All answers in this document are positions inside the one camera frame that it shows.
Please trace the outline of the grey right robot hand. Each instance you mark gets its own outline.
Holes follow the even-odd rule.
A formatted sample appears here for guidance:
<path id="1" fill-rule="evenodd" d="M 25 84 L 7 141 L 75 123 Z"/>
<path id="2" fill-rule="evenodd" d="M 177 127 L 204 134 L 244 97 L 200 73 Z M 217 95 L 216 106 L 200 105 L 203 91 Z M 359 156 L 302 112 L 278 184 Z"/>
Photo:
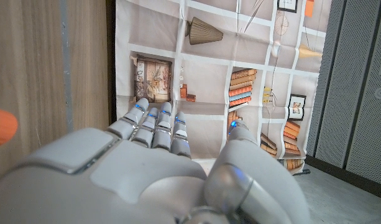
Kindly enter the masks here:
<path id="1" fill-rule="evenodd" d="M 0 223 L 309 223 L 294 177 L 245 122 L 211 170 L 193 161 L 183 113 L 140 99 L 102 131 L 85 128 L 0 179 Z"/>

